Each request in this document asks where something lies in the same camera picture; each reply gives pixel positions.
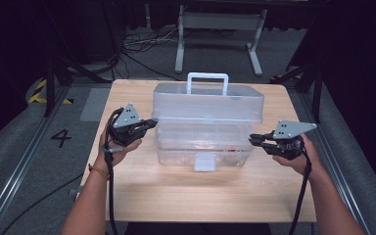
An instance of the table top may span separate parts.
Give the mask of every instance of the table top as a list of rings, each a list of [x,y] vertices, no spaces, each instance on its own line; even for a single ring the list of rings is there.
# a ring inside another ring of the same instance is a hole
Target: table top
[[[93,164],[99,136],[112,112],[132,103],[143,119],[151,117],[156,80],[117,80],[94,139],[88,162]],[[269,133],[279,119],[298,120],[287,90],[281,85],[246,84],[264,95],[263,123],[255,133]],[[290,222],[302,176],[279,165],[262,148],[255,148],[243,166],[195,172],[192,166],[158,163],[153,129],[139,148],[115,166],[115,219],[121,221]],[[81,185],[88,177],[84,171]],[[300,221],[315,221],[307,185]]]

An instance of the plastic box handle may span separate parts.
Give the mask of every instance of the plastic box handle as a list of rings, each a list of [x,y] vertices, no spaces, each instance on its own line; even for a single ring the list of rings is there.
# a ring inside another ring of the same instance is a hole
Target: plastic box handle
[[[224,79],[224,83],[222,84],[222,95],[227,95],[228,75],[226,73],[189,72],[187,79],[187,94],[191,94],[193,77],[206,79]]]

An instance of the dark background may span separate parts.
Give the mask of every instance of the dark background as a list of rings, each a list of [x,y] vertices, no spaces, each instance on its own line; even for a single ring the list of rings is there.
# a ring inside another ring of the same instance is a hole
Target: dark background
[[[291,65],[324,56],[323,80],[376,173],[376,1],[331,2],[337,6],[334,12],[316,21],[317,12],[311,9],[270,11],[265,27],[309,28]],[[126,25],[146,26],[143,4],[105,4],[0,1],[0,130],[26,108],[25,92],[42,76],[49,58],[63,55],[91,64],[114,54],[103,9],[114,23],[117,45]],[[152,28],[176,24],[175,8],[153,6]]]

